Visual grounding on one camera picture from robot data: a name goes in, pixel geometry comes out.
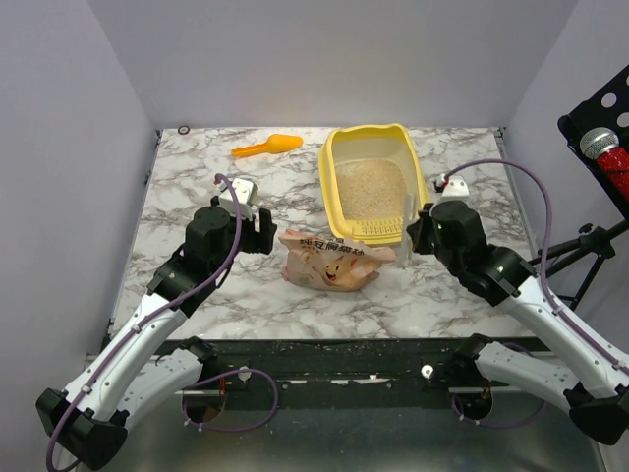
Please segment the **pink cat litter bag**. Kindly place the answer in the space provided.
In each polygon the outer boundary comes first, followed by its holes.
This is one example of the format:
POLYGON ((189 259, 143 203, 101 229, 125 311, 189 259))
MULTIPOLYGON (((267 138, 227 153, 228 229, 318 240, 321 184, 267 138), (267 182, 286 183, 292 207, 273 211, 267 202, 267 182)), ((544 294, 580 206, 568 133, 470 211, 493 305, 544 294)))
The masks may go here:
POLYGON ((323 239, 287 229, 279 242, 288 250, 282 276, 315 290, 358 291, 379 277, 379 270, 396 261, 389 247, 371 248, 352 239, 323 239))

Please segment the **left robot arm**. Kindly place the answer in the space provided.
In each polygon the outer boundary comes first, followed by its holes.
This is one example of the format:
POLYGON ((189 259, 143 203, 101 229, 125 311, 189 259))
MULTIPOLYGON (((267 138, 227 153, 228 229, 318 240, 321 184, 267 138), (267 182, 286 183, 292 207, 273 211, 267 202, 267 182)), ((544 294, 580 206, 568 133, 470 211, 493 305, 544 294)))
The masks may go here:
POLYGON ((120 451, 138 420, 181 389, 221 386, 230 371, 215 348, 193 336, 150 359, 222 284, 235 256, 269 254, 277 226, 261 208, 244 217, 217 205, 197 210, 183 244, 154 273, 140 304, 92 363, 63 389, 46 389, 35 408, 50 443, 92 471, 120 451))

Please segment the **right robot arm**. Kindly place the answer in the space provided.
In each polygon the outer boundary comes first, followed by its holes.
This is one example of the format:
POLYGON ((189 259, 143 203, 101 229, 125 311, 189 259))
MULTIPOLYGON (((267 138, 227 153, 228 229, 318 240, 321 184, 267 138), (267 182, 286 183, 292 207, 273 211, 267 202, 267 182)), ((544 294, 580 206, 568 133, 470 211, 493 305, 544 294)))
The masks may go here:
POLYGON ((592 440, 618 443, 628 429, 627 353, 564 305, 519 254, 488 243, 480 216, 464 202, 425 205, 407 232, 414 252, 435 256, 463 287, 525 326, 561 361, 473 334, 439 373, 465 385, 515 386, 565 412, 592 440))

